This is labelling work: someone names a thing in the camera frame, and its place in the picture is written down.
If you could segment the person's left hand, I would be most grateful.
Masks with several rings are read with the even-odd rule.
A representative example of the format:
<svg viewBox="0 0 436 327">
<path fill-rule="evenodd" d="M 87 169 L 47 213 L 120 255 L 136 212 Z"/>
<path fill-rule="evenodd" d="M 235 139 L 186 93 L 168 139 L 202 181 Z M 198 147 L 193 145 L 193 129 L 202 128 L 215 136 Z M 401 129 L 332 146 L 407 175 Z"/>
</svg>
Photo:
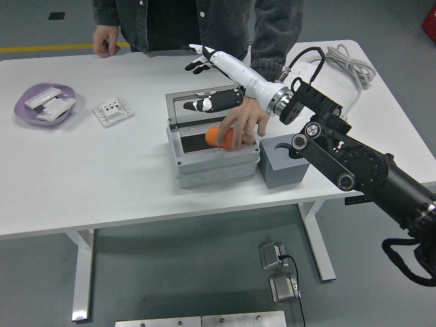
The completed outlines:
<svg viewBox="0 0 436 327">
<path fill-rule="evenodd" d="M 254 131 L 257 129 L 258 136 L 266 133 L 266 126 L 270 116 L 260 107 L 256 99 L 245 97 L 242 104 L 233 108 L 222 120 L 217 132 L 217 144 L 220 145 L 229 128 L 234 128 L 232 148 L 239 149 L 243 138 L 246 144 L 254 144 Z"/>
</svg>

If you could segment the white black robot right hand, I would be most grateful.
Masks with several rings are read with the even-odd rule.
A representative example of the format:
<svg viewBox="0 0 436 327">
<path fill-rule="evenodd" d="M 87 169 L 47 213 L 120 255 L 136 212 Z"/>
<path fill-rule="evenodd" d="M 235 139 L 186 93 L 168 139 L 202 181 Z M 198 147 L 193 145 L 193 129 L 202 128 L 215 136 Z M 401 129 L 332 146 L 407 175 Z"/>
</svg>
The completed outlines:
<svg viewBox="0 0 436 327">
<path fill-rule="evenodd" d="M 216 68 L 232 82 L 245 88 L 245 95 L 256 99 L 265 113 L 270 116 L 279 113 L 281 98 L 288 91 L 283 83 L 267 81 L 254 69 L 224 51 L 199 44 L 190 44 L 189 47 L 199 57 L 186 67 L 188 71 L 205 67 Z"/>
</svg>

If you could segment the person's right hand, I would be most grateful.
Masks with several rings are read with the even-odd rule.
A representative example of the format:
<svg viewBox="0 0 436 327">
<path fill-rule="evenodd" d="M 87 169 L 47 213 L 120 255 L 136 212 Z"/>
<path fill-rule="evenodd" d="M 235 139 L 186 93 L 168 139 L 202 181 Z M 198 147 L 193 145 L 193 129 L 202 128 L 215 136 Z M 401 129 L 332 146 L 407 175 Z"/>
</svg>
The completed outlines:
<svg viewBox="0 0 436 327">
<path fill-rule="evenodd" d="M 98 25 L 93 33 L 93 52 L 99 58 L 108 58 L 121 49 L 117 40 L 120 29 L 118 26 Z"/>
</svg>

